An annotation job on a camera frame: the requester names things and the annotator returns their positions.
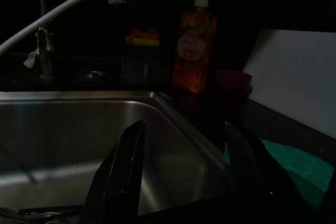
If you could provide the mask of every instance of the bottle label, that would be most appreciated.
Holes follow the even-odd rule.
[[[177,52],[185,60],[198,60],[204,56],[205,43],[196,29],[187,30],[177,43]]]

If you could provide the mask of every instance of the dark background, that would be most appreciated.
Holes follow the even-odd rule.
[[[51,10],[66,0],[47,0]],[[120,58],[130,27],[154,25],[165,57],[175,58],[181,12],[194,0],[128,0],[109,6],[106,0],[85,0],[59,15],[49,27],[61,55]],[[0,42],[38,18],[38,0],[1,0]],[[336,31],[336,0],[209,0],[218,16],[213,51],[215,68],[242,69],[261,29]],[[34,35],[10,52],[36,49]]]

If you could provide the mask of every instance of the white cutting board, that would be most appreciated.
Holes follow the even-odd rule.
[[[336,33],[263,30],[245,66],[250,99],[336,138]]]

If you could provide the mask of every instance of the soap dispenser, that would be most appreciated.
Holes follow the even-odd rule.
[[[192,93],[205,90],[217,18],[208,12],[208,0],[195,0],[194,9],[181,18],[174,64],[173,87]]]

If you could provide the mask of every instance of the sink basin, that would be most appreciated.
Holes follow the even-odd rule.
[[[123,130],[146,120],[138,214],[231,191],[222,153],[153,92],[0,93],[0,207],[81,205]]]

